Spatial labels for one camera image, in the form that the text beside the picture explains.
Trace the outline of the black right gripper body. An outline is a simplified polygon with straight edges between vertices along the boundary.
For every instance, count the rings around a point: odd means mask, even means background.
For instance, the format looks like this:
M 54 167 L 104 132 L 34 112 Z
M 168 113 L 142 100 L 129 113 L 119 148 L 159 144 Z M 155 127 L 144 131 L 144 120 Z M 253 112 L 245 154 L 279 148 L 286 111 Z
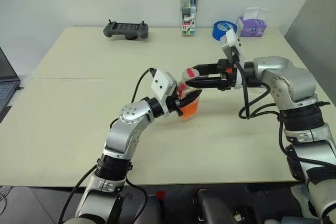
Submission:
M 220 75 L 219 90 L 230 90 L 235 86 L 237 68 L 232 61 L 229 61 L 228 59 L 220 59 L 217 63 L 217 71 Z

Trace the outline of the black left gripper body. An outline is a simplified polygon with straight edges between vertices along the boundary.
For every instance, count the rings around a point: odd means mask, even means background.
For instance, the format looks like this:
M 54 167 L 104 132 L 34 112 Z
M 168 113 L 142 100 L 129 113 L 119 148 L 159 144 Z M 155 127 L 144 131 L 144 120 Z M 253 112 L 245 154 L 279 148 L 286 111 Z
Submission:
M 180 101 L 179 96 L 177 94 L 173 94 L 167 97 L 167 108 L 169 113 L 176 112 L 177 114 L 181 114 L 182 111 L 179 107 Z

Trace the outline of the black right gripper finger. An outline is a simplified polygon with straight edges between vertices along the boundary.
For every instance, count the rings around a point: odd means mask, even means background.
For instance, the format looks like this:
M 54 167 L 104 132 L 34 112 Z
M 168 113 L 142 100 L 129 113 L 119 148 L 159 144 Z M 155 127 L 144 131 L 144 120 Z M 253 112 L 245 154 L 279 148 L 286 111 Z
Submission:
M 218 74 L 218 67 L 216 63 L 195 65 L 192 69 L 196 69 L 200 76 Z
M 221 88 L 223 83 L 220 77 L 200 76 L 187 80 L 187 85 L 193 88 Z

